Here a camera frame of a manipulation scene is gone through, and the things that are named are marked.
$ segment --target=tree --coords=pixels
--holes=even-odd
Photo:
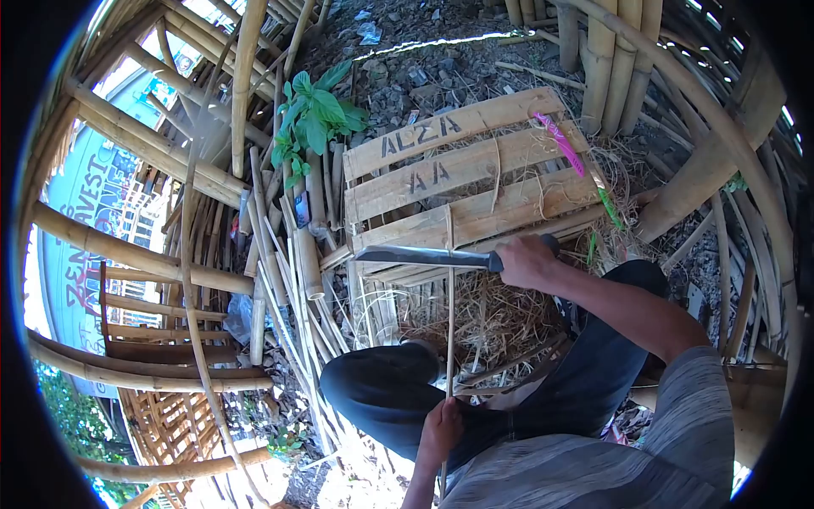
[[[122,464],[125,455],[132,455],[132,449],[123,449],[127,438],[116,436],[93,397],[77,393],[68,377],[54,367],[35,360],[33,368],[42,399],[71,451],[83,458]],[[106,491],[119,505],[138,493],[137,486],[147,487],[109,480],[89,482],[94,489]]]

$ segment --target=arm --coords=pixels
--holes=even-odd
[[[677,305],[574,269],[554,258],[539,237],[515,238],[496,251],[504,283],[568,299],[668,365],[687,349],[709,345],[701,324]]]
[[[463,422],[454,397],[448,397],[427,414],[413,478],[409,482],[401,509],[427,509],[435,492],[435,475],[446,461],[449,451],[463,434]]]

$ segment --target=plastic bag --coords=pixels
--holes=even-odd
[[[382,39],[382,29],[377,29],[376,23],[369,21],[359,25],[357,35],[361,35],[359,46],[373,46]]]

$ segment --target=knife handle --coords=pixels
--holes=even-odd
[[[551,234],[543,234],[540,235],[540,240],[548,246],[552,253],[554,253],[554,257],[559,257],[559,241],[556,237]],[[501,260],[500,256],[494,252],[489,252],[489,272],[503,272],[503,260]]]

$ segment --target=black pants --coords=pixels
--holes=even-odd
[[[667,292],[661,269],[629,261],[605,279]],[[513,410],[489,410],[459,402],[464,434],[451,451],[448,472],[499,441],[555,433],[598,437],[636,379],[647,352],[598,318],[586,327],[540,387]],[[353,425],[400,456],[415,460],[424,418],[444,391],[428,384],[438,360],[419,344],[380,346],[346,353],[325,366],[320,389]]]

